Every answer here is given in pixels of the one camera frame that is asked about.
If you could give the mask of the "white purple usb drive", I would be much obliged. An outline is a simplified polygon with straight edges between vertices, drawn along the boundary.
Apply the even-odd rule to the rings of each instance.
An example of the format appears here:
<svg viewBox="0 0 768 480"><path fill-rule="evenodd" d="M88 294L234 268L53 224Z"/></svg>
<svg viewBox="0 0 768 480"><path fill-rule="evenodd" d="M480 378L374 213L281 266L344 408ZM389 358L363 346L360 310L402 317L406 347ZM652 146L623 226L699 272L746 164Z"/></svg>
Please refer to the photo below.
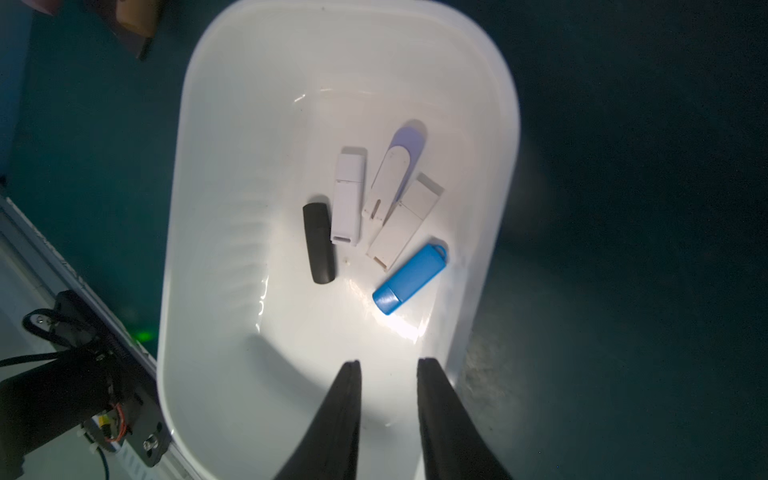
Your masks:
<svg viewBox="0 0 768 480"><path fill-rule="evenodd" d="M361 215L383 225L421 157L426 125L412 119L393 135L365 198Z"/></svg>

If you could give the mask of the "black usb flash drive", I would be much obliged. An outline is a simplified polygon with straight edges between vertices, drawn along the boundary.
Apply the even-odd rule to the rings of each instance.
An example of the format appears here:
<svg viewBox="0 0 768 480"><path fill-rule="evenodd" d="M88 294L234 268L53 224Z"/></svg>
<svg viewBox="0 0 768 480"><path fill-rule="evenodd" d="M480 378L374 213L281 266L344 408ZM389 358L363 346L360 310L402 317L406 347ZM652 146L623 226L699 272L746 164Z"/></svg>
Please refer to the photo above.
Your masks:
<svg viewBox="0 0 768 480"><path fill-rule="evenodd" d="M302 212L312 279L316 284L329 284L336 277L336 258L328 207L313 202L306 204Z"/></svg>

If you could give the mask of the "white capped usb drive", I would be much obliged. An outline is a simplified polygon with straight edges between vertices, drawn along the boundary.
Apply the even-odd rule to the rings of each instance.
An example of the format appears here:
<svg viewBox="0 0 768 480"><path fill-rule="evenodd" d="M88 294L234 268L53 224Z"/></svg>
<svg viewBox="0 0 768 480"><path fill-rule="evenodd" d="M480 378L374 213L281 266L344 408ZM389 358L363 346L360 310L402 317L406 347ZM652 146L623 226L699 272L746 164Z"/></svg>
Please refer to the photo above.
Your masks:
<svg viewBox="0 0 768 480"><path fill-rule="evenodd" d="M330 233L335 245L356 246L360 240L366 165L362 147L344 147L337 157Z"/></svg>

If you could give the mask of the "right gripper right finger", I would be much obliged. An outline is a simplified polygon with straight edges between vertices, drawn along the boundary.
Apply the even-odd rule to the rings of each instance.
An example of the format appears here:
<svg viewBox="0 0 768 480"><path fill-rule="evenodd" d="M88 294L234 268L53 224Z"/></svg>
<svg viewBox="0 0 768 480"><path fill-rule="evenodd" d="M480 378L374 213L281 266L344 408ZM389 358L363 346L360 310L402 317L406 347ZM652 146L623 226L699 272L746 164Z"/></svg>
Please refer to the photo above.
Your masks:
<svg viewBox="0 0 768 480"><path fill-rule="evenodd" d="M417 365L417 405L428 479L509 479L434 358Z"/></svg>

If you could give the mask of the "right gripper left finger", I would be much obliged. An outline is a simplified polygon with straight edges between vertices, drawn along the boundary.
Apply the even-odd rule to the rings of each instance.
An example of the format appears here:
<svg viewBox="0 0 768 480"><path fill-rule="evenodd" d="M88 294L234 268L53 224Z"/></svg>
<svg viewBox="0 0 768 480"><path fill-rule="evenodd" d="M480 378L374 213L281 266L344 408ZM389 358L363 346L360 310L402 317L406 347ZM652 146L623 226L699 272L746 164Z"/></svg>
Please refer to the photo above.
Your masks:
<svg viewBox="0 0 768 480"><path fill-rule="evenodd" d="M362 409L358 361L344 363L278 479L355 479Z"/></svg>

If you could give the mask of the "blue usb flash drive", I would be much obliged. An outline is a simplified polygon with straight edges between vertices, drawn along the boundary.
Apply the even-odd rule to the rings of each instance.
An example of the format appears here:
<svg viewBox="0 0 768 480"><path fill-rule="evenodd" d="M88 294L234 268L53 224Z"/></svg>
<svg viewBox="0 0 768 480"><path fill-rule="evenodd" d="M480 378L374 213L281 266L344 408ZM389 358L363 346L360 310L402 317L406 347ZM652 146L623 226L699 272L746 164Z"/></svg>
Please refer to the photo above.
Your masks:
<svg viewBox="0 0 768 480"><path fill-rule="evenodd" d="M372 294L375 306L390 315L418 293L447 265L447 249L426 244Z"/></svg>

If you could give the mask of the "white rectangular usb drive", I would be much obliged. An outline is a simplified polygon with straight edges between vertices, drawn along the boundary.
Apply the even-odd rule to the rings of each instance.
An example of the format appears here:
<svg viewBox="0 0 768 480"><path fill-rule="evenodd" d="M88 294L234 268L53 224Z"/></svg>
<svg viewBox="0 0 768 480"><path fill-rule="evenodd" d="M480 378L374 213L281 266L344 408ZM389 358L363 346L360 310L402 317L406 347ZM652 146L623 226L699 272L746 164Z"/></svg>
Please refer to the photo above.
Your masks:
<svg viewBox="0 0 768 480"><path fill-rule="evenodd" d="M389 271L444 192L443 186L420 173L397 201L366 255Z"/></svg>

